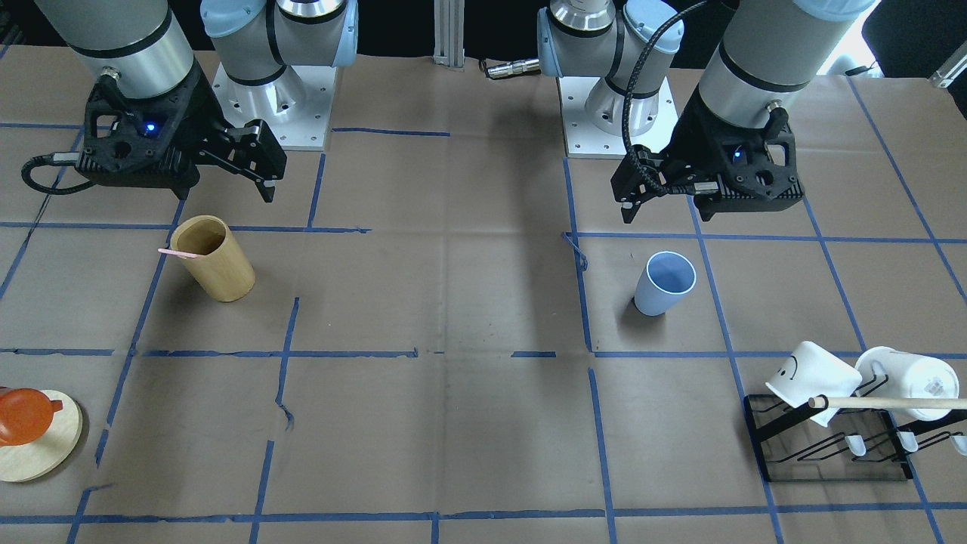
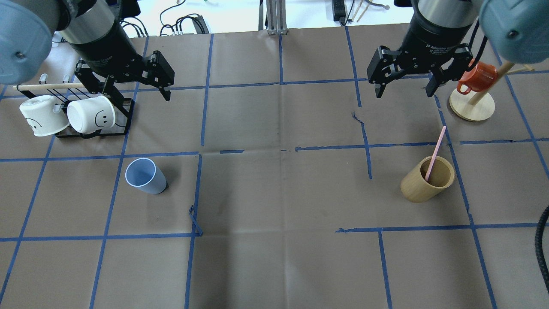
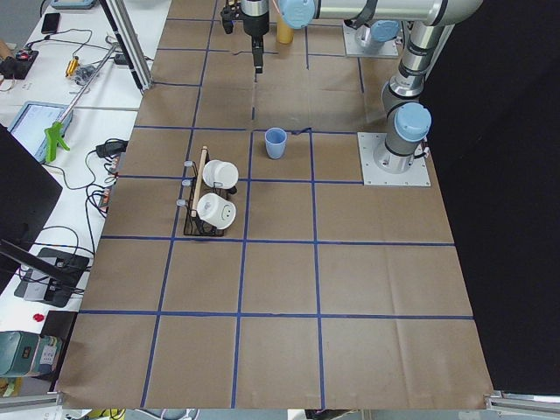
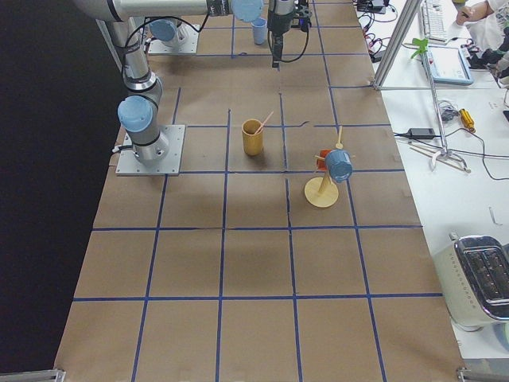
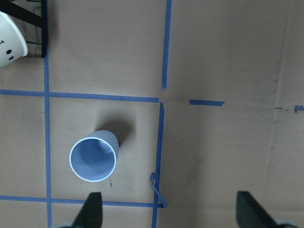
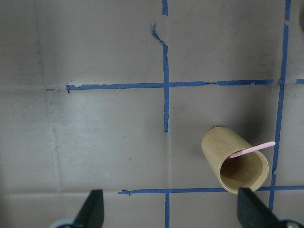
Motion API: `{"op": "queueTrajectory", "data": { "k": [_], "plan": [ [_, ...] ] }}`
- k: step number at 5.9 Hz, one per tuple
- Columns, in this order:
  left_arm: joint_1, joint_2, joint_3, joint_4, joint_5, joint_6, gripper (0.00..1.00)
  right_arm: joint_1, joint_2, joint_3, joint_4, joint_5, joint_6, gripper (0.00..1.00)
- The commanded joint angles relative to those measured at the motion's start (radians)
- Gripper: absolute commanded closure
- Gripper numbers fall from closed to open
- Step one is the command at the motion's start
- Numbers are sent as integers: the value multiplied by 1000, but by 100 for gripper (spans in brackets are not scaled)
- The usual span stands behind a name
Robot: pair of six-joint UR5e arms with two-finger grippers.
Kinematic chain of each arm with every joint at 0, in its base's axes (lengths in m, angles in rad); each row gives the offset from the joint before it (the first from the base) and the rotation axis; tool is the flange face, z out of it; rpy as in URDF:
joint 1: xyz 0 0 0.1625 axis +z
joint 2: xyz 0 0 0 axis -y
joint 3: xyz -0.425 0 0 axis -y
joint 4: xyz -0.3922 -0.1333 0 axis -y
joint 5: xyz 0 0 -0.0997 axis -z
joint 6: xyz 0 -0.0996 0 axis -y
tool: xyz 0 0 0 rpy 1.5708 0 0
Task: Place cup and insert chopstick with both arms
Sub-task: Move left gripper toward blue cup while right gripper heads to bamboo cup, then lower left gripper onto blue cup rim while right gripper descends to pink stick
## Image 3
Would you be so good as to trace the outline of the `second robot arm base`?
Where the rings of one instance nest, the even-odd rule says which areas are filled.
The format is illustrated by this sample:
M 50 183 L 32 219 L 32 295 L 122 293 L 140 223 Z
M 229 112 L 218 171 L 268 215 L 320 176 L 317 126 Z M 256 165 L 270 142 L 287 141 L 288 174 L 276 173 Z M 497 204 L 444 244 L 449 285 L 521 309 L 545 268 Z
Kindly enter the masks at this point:
M 399 31 L 400 22 L 397 20 L 376 20 L 358 28 L 355 40 L 362 48 L 379 47 L 395 39 Z

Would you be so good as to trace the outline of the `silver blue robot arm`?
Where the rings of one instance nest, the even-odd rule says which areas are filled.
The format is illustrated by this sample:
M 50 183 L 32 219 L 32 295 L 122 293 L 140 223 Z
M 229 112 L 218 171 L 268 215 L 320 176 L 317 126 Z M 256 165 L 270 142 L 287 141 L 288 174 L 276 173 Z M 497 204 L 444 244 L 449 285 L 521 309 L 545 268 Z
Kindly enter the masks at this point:
M 413 23 L 398 71 L 381 91 L 388 132 L 373 152 L 375 164 L 388 173 L 406 172 L 417 146 L 431 127 L 431 114 L 417 102 L 442 33 L 469 18 L 481 1 L 278 1 L 279 15 L 293 29 L 314 19 L 340 19 L 358 30 L 375 20 Z

